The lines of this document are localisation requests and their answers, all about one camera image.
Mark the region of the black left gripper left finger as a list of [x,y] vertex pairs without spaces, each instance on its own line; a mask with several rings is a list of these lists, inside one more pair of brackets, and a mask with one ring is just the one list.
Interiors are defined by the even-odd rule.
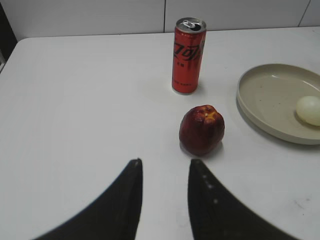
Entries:
[[133,240],[143,202],[143,164],[130,160],[114,182],[90,205],[40,240]]

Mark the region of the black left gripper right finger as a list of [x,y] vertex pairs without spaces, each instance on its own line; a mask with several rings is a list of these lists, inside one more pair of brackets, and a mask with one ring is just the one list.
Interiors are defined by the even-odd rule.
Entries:
[[200,159],[192,159],[187,186],[195,240],[293,240],[233,196]]

